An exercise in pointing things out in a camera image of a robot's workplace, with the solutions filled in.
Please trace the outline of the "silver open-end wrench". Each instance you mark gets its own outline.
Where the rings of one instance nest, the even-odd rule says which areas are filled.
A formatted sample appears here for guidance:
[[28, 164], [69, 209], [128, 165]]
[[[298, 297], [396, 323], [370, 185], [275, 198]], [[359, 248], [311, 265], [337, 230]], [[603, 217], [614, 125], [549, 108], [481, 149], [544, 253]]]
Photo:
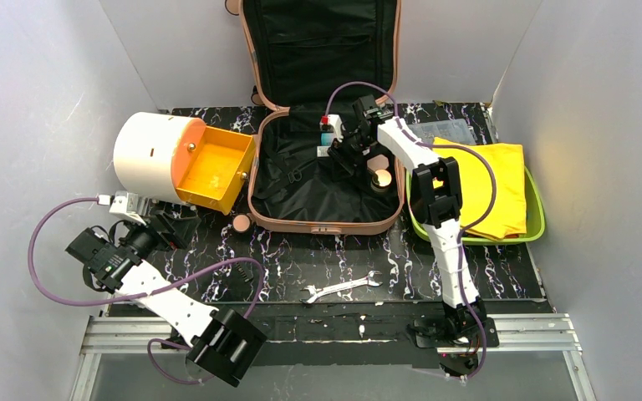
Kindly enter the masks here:
[[317, 288], [314, 285], [306, 286], [304, 290], [308, 292], [308, 297], [306, 299], [302, 299], [301, 302], [305, 304], [312, 304], [321, 297], [326, 297], [329, 294], [350, 290], [356, 287], [380, 287], [382, 285], [382, 276], [382, 272], [370, 271], [364, 277], [347, 282], [340, 282], [331, 286], [322, 288]]

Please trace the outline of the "white toothpaste tube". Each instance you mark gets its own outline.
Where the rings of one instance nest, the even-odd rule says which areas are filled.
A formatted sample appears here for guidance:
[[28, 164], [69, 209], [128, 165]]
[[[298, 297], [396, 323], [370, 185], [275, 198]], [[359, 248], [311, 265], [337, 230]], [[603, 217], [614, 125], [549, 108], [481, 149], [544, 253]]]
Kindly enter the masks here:
[[317, 156], [319, 158], [328, 157], [329, 156], [328, 149], [329, 149], [328, 146], [318, 146], [317, 147]]

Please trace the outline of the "teal pink tube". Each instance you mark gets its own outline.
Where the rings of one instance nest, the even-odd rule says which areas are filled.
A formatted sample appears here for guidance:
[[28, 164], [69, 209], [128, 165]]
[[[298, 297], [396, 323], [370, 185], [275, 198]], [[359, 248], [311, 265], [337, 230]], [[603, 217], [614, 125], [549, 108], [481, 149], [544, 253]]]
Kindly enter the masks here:
[[335, 133], [333, 130], [326, 130], [320, 134], [320, 145], [321, 146], [330, 146], [333, 143], [335, 138]]

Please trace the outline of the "clear plastic screw box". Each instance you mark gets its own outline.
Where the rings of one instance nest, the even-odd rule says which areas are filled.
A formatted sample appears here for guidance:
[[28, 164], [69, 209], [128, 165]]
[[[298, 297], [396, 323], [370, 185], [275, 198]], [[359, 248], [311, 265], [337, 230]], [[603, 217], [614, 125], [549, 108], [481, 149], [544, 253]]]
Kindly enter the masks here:
[[433, 144], [435, 138], [449, 140], [461, 145], [477, 144], [473, 128], [464, 119], [409, 124], [409, 128], [426, 144]]

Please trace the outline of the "round copper compact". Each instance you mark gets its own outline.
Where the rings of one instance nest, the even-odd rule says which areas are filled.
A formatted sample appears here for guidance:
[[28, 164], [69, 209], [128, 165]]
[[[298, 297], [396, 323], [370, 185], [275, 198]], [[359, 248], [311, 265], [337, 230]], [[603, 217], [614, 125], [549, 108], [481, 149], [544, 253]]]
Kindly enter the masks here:
[[378, 192], [386, 191], [393, 182], [393, 176], [388, 170], [379, 169], [372, 173], [371, 186]]

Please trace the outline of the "pink hard-shell suitcase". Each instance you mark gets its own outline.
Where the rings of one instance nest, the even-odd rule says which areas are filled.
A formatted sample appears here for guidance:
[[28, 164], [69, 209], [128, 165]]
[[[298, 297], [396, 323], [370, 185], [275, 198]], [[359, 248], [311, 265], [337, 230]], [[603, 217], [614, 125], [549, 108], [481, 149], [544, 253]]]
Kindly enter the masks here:
[[326, 114], [345, 128], [352, 104], [372, 95], [383, 109], [397, 81], [398, 1], [240, 1], [256, 92], [268, 108], [257, 131], [247, 203], [269, 231], [376, 235], [404, 205], [404, 170], [388, 157], [393, 182], [343, 177], [317, 156]]

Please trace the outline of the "black spring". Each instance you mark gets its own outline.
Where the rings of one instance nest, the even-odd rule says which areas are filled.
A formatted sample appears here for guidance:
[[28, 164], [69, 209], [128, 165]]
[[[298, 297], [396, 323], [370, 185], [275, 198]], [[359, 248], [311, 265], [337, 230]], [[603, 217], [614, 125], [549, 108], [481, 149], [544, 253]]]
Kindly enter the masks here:
[[243, 282], [249, 283], [253, 279], [253, 274], [244, 266], [243, 263], [236, 262], [234, 269]]

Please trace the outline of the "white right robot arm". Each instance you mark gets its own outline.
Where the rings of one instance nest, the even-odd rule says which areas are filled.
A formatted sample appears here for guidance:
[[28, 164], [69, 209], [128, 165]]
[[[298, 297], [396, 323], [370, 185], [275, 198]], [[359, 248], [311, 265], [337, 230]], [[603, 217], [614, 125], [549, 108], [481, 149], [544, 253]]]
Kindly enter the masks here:
[[328, 155], [348, 176], [369, 180], [368, 160], [390, 155], [411, 173], [414, 202], [410, 209], [430, 239], [441, 269], [442, 301], [446, 307], [470, 310], [479, 295], [466, 270], [461, 246], [461, 180], [458, 162], [442, 158], [411, 132], [404, 119], [384, 110], [368, 95], [353, 104], [356, 125], [343, 127], [341, 117], [326, 113], [319, 126], [333, 136]]

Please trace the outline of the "green plastic tray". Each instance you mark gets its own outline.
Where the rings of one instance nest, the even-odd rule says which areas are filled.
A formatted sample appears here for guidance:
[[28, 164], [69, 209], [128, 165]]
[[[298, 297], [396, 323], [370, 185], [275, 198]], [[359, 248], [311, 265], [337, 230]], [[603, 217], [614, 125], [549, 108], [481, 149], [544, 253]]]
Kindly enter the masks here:
[[525, 178], [525, 200], [527, 220], [527, 232], [524, 234], [509, 236], [501, 240], [492, 240], [478, 236], [465, 236], [463, 244], [465, 246], [508, 246], [518, 245], [536, 241], [543, 236], [546, 230], [546, 218], [543, 209], [543, 203], [538, 191], [538, 187], [528, 168], [524, 169]]

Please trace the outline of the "cream cylindrical drum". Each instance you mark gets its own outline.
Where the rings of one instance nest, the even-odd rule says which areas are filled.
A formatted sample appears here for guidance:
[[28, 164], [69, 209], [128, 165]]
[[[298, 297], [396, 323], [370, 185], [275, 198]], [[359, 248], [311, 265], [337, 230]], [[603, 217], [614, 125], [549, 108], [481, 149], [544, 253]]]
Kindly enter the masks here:
[[113, 162], [129, 192], [227, 215], [251, 171], [255, 150], [251, 135], [200, 118], [138, 112], [120, 130]]

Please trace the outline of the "aluminium frame rail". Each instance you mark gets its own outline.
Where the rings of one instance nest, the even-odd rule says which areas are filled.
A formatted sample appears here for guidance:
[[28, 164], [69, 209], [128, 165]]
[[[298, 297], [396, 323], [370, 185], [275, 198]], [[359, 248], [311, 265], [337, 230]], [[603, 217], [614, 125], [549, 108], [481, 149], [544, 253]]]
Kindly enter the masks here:
[[179, 344], [177, 332], [149, 312], [128, 316], [130, 305], [115, 305], [90, 318], [80, 349], [79, 368], [69, 395], [71, 400], [202, 400], [201, 383], [186, 374], [185, 355], [179, 348], [151, 344], [160, 367], [177, 377], [161, 375], [148, 358], [153, 338]]

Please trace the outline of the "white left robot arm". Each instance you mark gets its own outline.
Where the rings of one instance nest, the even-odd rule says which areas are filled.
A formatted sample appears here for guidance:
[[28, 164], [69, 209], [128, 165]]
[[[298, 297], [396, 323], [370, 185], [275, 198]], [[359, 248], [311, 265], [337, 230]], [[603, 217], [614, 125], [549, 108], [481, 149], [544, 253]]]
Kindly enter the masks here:
[[188, 363], [236, 387], [267, 338], [247, 315], [196, 301], [148, 262], [156, 251], [187, 246], [200, 219], [154, 211], [116, 242], [92, 228], [81, 231], [66, 252], [81, 262], [94, 289], [132, 301], [167, 322], [179, 335]]

